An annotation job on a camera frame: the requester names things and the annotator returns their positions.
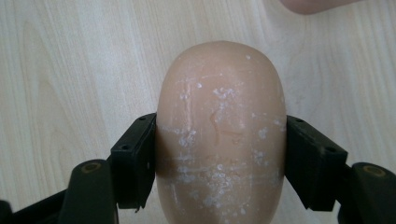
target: screw hole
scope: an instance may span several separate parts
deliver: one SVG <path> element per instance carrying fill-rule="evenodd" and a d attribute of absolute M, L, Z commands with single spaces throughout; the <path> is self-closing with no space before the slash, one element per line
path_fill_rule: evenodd
<path fill-rule="evenodd" d="M 382 176 L 385 176 L 385 175 L 386 175 L 385 171 L 383 171 L 383 170 L 381 170 L 381 169 L 379 169 L 379 168 L 376 168 L 376 167 L 374 167 L 374 166 L 372 166 L 372 165 L 365 165 L 365 166 L 363 166 L 363 170 L 364 170 L 365 172 L 367 172 L 367 173 L 369 173 L 369 174 L 371 174 L 371 175 L 375 175 L 375 176 L 377 176 L 377 177 L 382 177 Z"/>
<path fill-rule="evenodd" d="M 91 162 L 82 166 L 81 171 L 84 174 L 89 174 L 92 173 L 93 171 L 100 169 L 101 166 L 102 165 L 99 162 Z"/>
<path fill-rule="evenodd" d="M 128 145 L 122 145 L 122 146 L 120 146 L 120 148 L 122 150 L 128 150 L 130 147 Z"/>
<path fill-rule="evenodd" d="M 336 152 L 337 149 L 335 149 L 335 147 L 326 147 L 326 150 L 330 151 L 330 152 Z"/>

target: wood grain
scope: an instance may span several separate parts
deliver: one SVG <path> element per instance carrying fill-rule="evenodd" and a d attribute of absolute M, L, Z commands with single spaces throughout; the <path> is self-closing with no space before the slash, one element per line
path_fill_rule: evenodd
<path fill-rule="evenodd" d="M 0 198 L 14 211 L 106 158 L 137 117 L 156 111 L 166 70 L 195 44 L 259 49 L 282 80 L 288 114 L 396 172 L 396 2 L 311 16 L 278 0 L 0 0 Z M 336 223 L 305 211 L 289 183 L 273 223 Z M 120 223 L 166 223 L 153 189 Z"/>

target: egg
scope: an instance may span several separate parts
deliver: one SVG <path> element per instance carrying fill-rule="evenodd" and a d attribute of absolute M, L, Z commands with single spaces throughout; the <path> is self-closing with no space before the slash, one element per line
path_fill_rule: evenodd
<path fill-rule="evenodd" d="M 280 0 L 280 2 L 293 12 L 308 15 L 340 7 L 361 0 Z"/>
<path fill-rule="evenodd" d="M 271 221 L 286 109 L 266 56 L 227 41 L 185 50 L 165 76 L 156 122 L 157 187 L 169 223 Z"/>

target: black plastic part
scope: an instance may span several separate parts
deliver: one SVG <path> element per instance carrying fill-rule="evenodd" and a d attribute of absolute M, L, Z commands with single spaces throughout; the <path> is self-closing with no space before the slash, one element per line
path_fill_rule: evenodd
<path fill-rule="evenodd" d="M 86 161 L 73 170 L 57 223 L 118 223 L 107 161 Z"/>
<path fill-rule="evenodd" d="M 347 152 L 314 127 L 292 116 L 287 121 L 285 176 L 305 208 L 332 211 Z"/>
<path fill-rule="evenodd" d="M 56 223 L 66 190 L 34 203 L 14 214 L 13 223 Z"/>
<path fill-rule="evenodd" d="M 6 201 L 0 201 L 0 224 L 11 224 L 12 222 L 11 206 Z"/>
<path fill-rule="evenodd" d="M 396 175 L 391 171 L 371 163 L 355 163 L 343 189 L 349 193 L 337 198 L 341 204 L 339 223 L 396 223 Z"/>
<path fill-rule="evenodd" d="M 111 148 L 108 161 L 119 208 L 146 206 L 155 178 L 155 120 L 155 113 L 135 120 Z"/>

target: wooden table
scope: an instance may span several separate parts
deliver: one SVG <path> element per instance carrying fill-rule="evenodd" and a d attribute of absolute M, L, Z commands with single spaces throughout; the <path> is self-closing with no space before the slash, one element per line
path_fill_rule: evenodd
<path fill-rule="evenodd" d="M 212 40 L 266 54 L 288 114 L 348 150 L 348 164 L 396 172 L 394 0 L 311 16 L 277 0 L 1 0 L 0 198 L 17 211 L 65 189 L 76 165 L 106 158 L 156 111 L 176 56 Z M 305 211 L 285 181 L 273 223 L 336 223 L 337 211 Z M 120 223 L 167 223 L 155 186 Z"/>

